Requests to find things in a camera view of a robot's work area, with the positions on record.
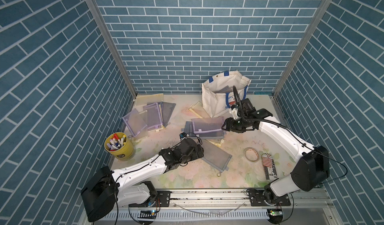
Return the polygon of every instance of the tape roll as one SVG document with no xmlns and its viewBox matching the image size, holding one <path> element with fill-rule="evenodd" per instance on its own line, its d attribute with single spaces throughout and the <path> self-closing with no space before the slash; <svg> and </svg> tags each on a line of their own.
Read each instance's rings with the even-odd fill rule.
<svg viewBox="0 0 384 225">
<path fill-rule="evenodd" d="M 244 157 L 250 162 L 257 162 L 260 158 L 259 153 L 253 147 L 247 147 L 246 149 L 244 149 Z"/>
</svg>

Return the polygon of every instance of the yellow bucket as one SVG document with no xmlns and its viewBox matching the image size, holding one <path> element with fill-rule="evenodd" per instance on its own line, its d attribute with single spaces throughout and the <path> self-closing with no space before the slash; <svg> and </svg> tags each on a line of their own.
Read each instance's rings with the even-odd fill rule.
<svg viewBox="0 0 384 225">
<path fill-rule="evenodd" d="M 122 138 L 123 135 L 125 135 L 123 132 L 115 132 L 118 136 L 119 139 Z M 106 151 L 108 151 L 110 154 L 114 155 L 117 159 L 124 160 L 124 159 L 129 159 L 132 154 L 133 154 L 133 145 L 132 142 L 128 139 L 128 136 L 125 135 L 126 137 L 124 138 L 124 145 L 122 148 L 120 148 L 117 151 L 110 151 L 109 147 L 107 146 L 107 143 L 110 143 L 109 140 L 114 138 L 114 134 L 110 135 L 104 142 L 104 148 Z"/>
</svg>

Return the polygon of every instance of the black cable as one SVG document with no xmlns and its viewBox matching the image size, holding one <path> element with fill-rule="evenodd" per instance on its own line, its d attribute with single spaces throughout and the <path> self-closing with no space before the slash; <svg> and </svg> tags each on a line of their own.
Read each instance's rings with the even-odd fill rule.
<svg viewBox="0 0 384 225">
<path fill-rule="evenodd" d="M 285 222 L 286 220 L 288 220 L 288 219 L 292 216 L 293 209 L 295 208 L 295 200 L 293 199 L 293 195 L 292 195 L 292 193 L 291 193 L 291 197 L 292 197 L 292 211 L 291 211 L 291 214 L 289 215 L 289 217 L 288 217 L 287 219 L 284 219 L 284 220 L 281 221 L 280 223 Z"/>
<path fill-rule="evenodd" d="M 132 217 L 131 211 L 129 210 L 129 205 L 128 205 L 128 213 L 129 213 L 129 216 L 132 218 L 132 220 L 134 220 L 134 221 L 137 222 L 138 224 L 141 224 L 141 225 L 144 224 L 144 223 L 141 223 L 141 222 L 139 222 L 138 220 L 136 220 L 136 219 L 134 219 L 134 218 Z"/>
<path fill-rule="evenodd" d="M 113 193 L 115 194 L 116 208 L 118 210 L 118 213 L 116 214 L 116 220 L 115 220 L 115 225 L 116 225 L 116 223 L 118 222 L 118 217 L 119 217 L 119 205 L 118 205 L 118 198 L 116 197 L 116 186 L 115 186 Z"/>
<path fill-rule="evenodd" d="M 197 140 L 199 141 L 200 145 L 203 144 L 203 141 L 201 141 L 201 138 L 198 137 L 196 134 L 194 134 L 193 132 L 188 132 L 187 135 L 188 135 L 188 134 L 193 134 L 193 135 L 197 138 Z"/>
<path fill-rule="evenodd" d="M 280 123 L 278 123 L 278 122 L 273 122 L 273 121 L 270 121 L 270 120 L 266 120 L 266 119 L 258 119 L 258 118 L 245 118 L 244 117 L 244 112 L 243 112 L 243 107 L 242 107 L 242 104 L 241 104 L 241 100 L 240 100 L 240 97 L 239 97 L 239 94 L 237 93 L 237 89 L 236 89 L 236 87 L 235 86 L 233 86 L 233 95 L 234 95 L 234 97 L 235 97 L 235 101 L 236 101 L 236 105 L 239 107 L 239 109 L 240 109 L 240 117 L 243 119 L 243 120 L 245 120 L 245 121 L 255 121 L 255 122 L 267 122 L 267 123 L 271 123 L 271 124 L 273 124 L 273 125 L 275 125 L 275 126 L 278 126 L 278 127 L 281 127 L 281 128 L 284 128 L 285 130 L 287 130 L 298 142 L 300 142 L 300 144 L 303 146 L 303 147 L 306 147 L 306 148 L 308 148 L 309 150 L 311 150 L 311 151 L 313 151 L 313 152 L 316 152 L 315 150 L 313 150 L 313 149 L 311 149 L 311 148 L 309 148 L 308 146 L 306 146 L 306 144 L 304 144 L 304 143 L 302 143 L 286 126 L 283 126 L 282 124 L 280 124 Z M 334 159 L 332 159 L 332 158 L 330 158 L 330 157 L 328 157 L 328 156 L 326 156 L 326 155 L 323 155 L 323 154 L 321 154 L 321 153 L 319 153 L 319 152 L 316 152 L 317 154 L 319 154 L 319 155 L 322 155 L 323 157 L 326 157 L 326 158 L 328 158 L 328 159 L 330 159 L 330 160 L 332 160 L 332 161 L 334 161 L 334 162 L 337 162 L 338 164 L 340 164 L 340 165 L 342 165 L 344 168 L 345 168 L 345 173 L 342 175 L 342 176 L 339 176 L 339 177 L 337 177 L 337 178 L 334 178 L 334 179 L 332 179 L 332 180 L 329 180 L 329 181 L 326 181 L 326 182 L 322 182 L 322 183 L 320 183 L 320 184 L 324 184 L 324 183 L 328 183 L 328 182 L 330 182 L 330 181 L 333 181 L 333 180 L 336 180 L 336 179 L 340 179 L 340 178 L 343 178 L 343 177 L 345 177 L 346 175 L 347 175 L 347 173 L 348 173 L 348 168 L 345 166 L 345 165 L 343 165 L 342 163 L 340 163 L 340 162 L 338 162 L 338 161 L 336 161 L 336 160 L 334 160 Z"/>
</svg>

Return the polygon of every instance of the aluminum frame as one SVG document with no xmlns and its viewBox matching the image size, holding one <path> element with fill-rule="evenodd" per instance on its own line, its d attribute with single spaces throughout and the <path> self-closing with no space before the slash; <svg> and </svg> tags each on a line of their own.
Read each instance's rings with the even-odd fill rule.
<svg viewBox="0 0 384 225">
<path fill-rule="evenodd" d="M 316 9 L 313 18 L 311 22 L 309 23 L 307 30 L 305 31 L 303 38 L 300 40 L 299 44 L 297 45 L 296 50 L 293 52 L 291 60 L 287 64 L 287 67 L 285 68 L 283 74 L 281 75 L 279 81 L 276 84 L 276 87 L 273 89 L 273 96 L 277 96 L 279 94 L 281 88 L 283 88 L 283 85 L 285 81 L 288 79 L 289 74 L 293 70 L 293 68 L 296 65 L 296 62 L 299 60 L 301 54 L 304 51 L 305 46 L 307 45 L 308 41 L 310 40 L 312 34 L 314 33 L 316 27 L 320 23 L 320 20 L 323 18 L 325 12 L 327 11 L 329 5 L 331 4 L 332 0 L 321 0 L 321 3 L 319 7 Z"/>
<path fill-rule="evenodd" d="M 95 0 L 84 0 L 87 4 L 89 10 L 91 11 L 91 14 L 96 22 L 96 25 L 98 26 L 101 35 L 103 36 L 105 43 L 108 46 L 109 51 L 111 52 L 113 59 L 116 62 L 116 65 L 118 66 L 118 69 L 120 70 L 120 73 L 122 77 L 124 78 L 125 83 L 128 86 L 128 89 L 132 93 L 133 98 L 136 98 L 137 92 L 135 90 L 135 87 L 132 84 L 131 79 L 129 78 L 128 72 L 124 66 L 124 63 L 119 55 L 119 52 L 115 46 L 115 43 L 112 40 L 111 34 L 108 31 L 107 25 L 104 22 L 103 16 L 100 13 L 100 10 L 96 4 Z"/>
</svg>

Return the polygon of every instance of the black motor housing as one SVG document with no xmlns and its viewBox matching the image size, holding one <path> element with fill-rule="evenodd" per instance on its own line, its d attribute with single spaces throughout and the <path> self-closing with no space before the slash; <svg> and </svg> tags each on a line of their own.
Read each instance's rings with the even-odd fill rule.
<svg viewBox="0 0 384 225">
<path fill-rule="evenodd" d="M 95 222 L 107 215 L 116 203 L 118 188 L 109 167 L 99 169 L 81 190 L 88 221 Z"/>
</svg>

